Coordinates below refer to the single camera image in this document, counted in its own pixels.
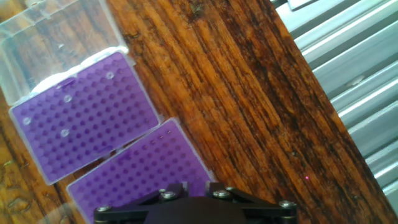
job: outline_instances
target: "wooden table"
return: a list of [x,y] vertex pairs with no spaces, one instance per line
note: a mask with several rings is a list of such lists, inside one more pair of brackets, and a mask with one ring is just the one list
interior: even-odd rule
[[[219,181],[297,202],[303,223],[398,222],[270,1],[109,6],[156,108]],[[2,95],[0,107],[1,223],[83,223],[65,187],[87,169],[46,186]]]

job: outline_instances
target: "wooden surface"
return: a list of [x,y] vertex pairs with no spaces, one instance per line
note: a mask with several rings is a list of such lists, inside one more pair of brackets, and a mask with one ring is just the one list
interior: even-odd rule
[[[0,18],[22,2],[1,5]],[[158,112],[180,119],[219,181],[298,203],[302,223],[397,223],[268,0],[109,7]],[[65,187],[88,169],[46,186],[8,109],[0,95],[1,223],[83,223]]]

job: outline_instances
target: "plastic box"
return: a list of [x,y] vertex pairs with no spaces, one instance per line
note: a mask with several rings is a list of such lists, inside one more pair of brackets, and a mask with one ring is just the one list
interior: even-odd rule
[[0,85],[16,105],[128,48],[104,0],[36,0],[0,24]]

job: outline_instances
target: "metal slat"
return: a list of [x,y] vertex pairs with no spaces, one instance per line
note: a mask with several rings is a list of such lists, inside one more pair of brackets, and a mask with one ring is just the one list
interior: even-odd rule
[[398,61],[392,63],[376,74],[363,80],[360,84],[350,88],[344,93],[330,100],[336,111],[340,112],[345,107],[353,104],[380,86],[385,85],[394,77],[398,77]]
[[398,137],[398,100],[348,130],[367,158]]
[[369,115],[383,109],[398,98],[398,77],[369,95],[338,112],[338,116],[347,128],[352,127]]
[[305,26],[314,19],[320,20],[318,18],[319,16],[333,9],[344,1],[345,0],[318,0],[298,11],[292,11],[289,4],[285,3],[278,7],[276,11],[284,22],[287,30],[289,32],[295,32],[295,30]]
[[398,141],[368,157],[366,163],[381,187],[396,180],[398,178]]
[[325,93],[329,95],[333,90],[359,77],[366,70],[397,55],[397,40],[398,21],[324,63],[313,72]]
[[384,194],[387,196],[387,199],[390,201],[392,209],[398,214],[398,180],[394,183],[388,185],[383,188]]
[[296,38],[294,41],[308,63],[354,36],[388,18],[398,10],[398,1],[360,1]]

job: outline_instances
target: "screw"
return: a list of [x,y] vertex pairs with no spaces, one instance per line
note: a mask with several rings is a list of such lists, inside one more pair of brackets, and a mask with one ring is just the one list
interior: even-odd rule
[[110,210],[112,207],[110,207],[109,205],[105,205],[105,206],[102,206],[102,207],[98,207],[97,208],[97,211],[99,211],[99,212],[105,212],[105,211],[108,211],[108,210]]
[[291,207],[291,206],[293,206],[294,205],[294,203],[293,202],[290,202],[290,201],[286,201],[286,200],[283,200],[283,201],[280,201],[279,202],[279,205],[281,206],[281,207]]
[[229,196],[229,192],[226,190],[218,190],[216,192],[213,192],[213,196],[216,198],[226,198]]
[[67,137],[69,135],[69,129],[64,129],[61,131],[61,136],[62,137]]
[[114,77],[114,73],[112,73],[112,72],[108,72],[107,74],[106,74],[106,78],[107,79],[112,79]]
[[31,118],[24,118],[24,120],[23,120],[24,125],[28,125],[28,124],[30,124],[30,122],[32,122]]
[[72,97],[70,95],[66,95],[63,97],[64,102],[69,103],[72,100]]
[[173,199],[173,198],[175,198],[175,196],[177,196],[177,195],[174,192],[164,192],[164,193],[162,193],[162,197],[164,199],[167,199],[167,200]]

